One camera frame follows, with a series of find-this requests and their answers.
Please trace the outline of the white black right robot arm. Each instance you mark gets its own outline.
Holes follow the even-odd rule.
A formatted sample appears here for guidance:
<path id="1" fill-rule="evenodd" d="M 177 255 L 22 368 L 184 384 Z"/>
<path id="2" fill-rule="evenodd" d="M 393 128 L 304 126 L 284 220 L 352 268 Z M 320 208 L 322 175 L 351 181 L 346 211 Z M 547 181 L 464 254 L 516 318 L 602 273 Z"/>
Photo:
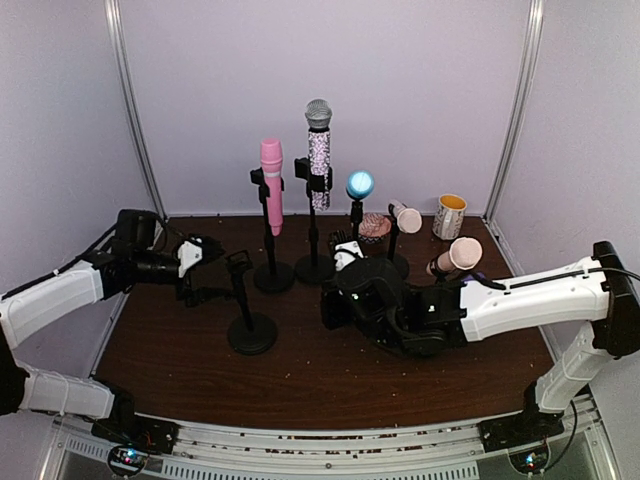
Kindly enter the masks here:
<path id="1" fill-rule="evenodd" d="M 354 325 L 372 343 L 410 357 L 429 357 L 502 333 L 578 321 L 572 344 L 528 388 L 513 417 L 519 440 L 535 440 L 557 422 L 573 397 L 611 360 L 639 350 L 636 274 L 623 268 L 612 244 L 597 242 L 591 255 L 538 274 L 490 280 L 475 272 L 476 257 L 446 258 L 456 280 L 437 260 L 435 284 L 402 279 L 386 258 L 367 257 L 344 231 L 329 237 L 335 274 L 322 287 L 326 328 Z"/>

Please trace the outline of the purple microphone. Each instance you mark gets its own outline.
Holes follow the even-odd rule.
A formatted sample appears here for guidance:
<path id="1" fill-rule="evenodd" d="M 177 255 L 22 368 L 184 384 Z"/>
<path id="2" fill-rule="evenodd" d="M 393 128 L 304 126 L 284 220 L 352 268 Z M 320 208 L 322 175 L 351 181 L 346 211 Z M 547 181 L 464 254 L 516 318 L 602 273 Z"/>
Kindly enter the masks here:
<path id="1" fill-rule="evenodd" d="M 482 272 L 469 272 L 469 273 L 466 273 L 466 274 L 462 275 L 459 278 L 459 280 L 461 282 L 477 281 L 479 283 L 485 284 L 488 281 L 488 278 Z"/>

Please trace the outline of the black mic stand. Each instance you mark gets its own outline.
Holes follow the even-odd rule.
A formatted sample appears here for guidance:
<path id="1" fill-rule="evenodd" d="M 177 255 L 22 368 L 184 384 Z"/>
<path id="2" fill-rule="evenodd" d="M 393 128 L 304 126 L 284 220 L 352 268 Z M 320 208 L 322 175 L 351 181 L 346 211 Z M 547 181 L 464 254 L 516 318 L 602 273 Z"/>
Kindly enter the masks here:
<path id="1" fill-rule="evenodd" d="M 227 340 L 231 348 L 245 356 L 255 356 L 268 351 L 276 342 L 278 330 L 268 316 L 252 312 L 246 293 L 244 274 L 253 268 L 247 250 L 226 257 L 226 268 L 230 275 L 232 292 L 240 309 L 228 330 Z"/>

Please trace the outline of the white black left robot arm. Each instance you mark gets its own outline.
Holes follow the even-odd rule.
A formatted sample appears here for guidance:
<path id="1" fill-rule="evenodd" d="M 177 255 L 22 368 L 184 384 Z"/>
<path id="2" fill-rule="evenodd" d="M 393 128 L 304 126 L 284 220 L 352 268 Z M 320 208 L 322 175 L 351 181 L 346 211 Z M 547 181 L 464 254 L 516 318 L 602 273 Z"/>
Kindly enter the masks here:
<path id="1" fill-rule="evenodd" d="M 129 292 L 138 284 L 174 287 L 178 300 L 195 307 L 229 295 L 224 288 L 191 285 L 192 271 L 221 258 L 225 250 L 209 236 L 175 234 L 165 254 L 154 250 L 155 233 L 172 228 L 156 213 L 123 209 L 97 241 L 69 263 L 1 296 L 1 412 L 58 412 L 103 420 L 123 444 L 137 442 L 144 424 L 131 397 L 99 381 L 37 369 L 15 359 L 26 339 L 88 305 Z"/>

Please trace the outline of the beige pink microphone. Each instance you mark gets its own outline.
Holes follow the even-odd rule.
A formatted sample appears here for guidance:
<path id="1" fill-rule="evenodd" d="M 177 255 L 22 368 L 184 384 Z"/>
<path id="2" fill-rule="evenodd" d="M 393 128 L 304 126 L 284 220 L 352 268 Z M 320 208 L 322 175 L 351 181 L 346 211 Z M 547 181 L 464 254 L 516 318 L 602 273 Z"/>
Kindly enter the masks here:
<path id="1" fill-rule="evenodd" d="M 447 276 L 456 271 L 474 269 L 483 256 L 481 243 L 472 237 L 460 237 L 449 249 L 433 258 L 426 266 L 426 273 L 434 277 Z"/>

